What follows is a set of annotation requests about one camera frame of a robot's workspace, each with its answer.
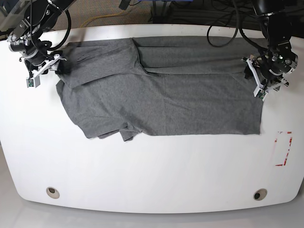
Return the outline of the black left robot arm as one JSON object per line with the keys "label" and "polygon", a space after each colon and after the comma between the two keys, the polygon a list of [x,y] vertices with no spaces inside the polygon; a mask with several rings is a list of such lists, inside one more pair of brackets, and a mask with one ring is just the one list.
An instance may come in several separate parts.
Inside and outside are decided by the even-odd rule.
{"label": "black left robot arm", "polygon": [[292,52],[290,43],[292,25],[284,13],[284,2],[282,0],[251,2],[262,33],[267,39],[267,47],[250,40],[245,35],[240,22],[241,36],[259,52],[257,57],[251,55],[243,59],[247,63],[244,73],[245,78],[254,78],[256,82],[254,96],[264,99],[271,90],[278,91],[282,85],[289,86],[283,75],[290,74],[296,69],[298,56]]}

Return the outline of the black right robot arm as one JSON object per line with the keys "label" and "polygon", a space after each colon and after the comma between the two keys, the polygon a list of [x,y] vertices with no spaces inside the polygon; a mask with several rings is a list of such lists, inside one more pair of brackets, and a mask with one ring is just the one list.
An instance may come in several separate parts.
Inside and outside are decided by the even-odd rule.
{"label": "black right robot arm", "polygon": [[[73,3],[73,0],[31,0],[23,19],[10,32],[9,47],[12,52],[22,54],[29,83],[34,83],[35,78],[49,70],[57,70],[56,64],[63,57],[56,50],[63,46],[70,34],[72,20],[68,8]],[[44,32],[55,26],[62,13],[66,14],[68,27],[61,42],[52,46],[52,42],[40,40]]]}

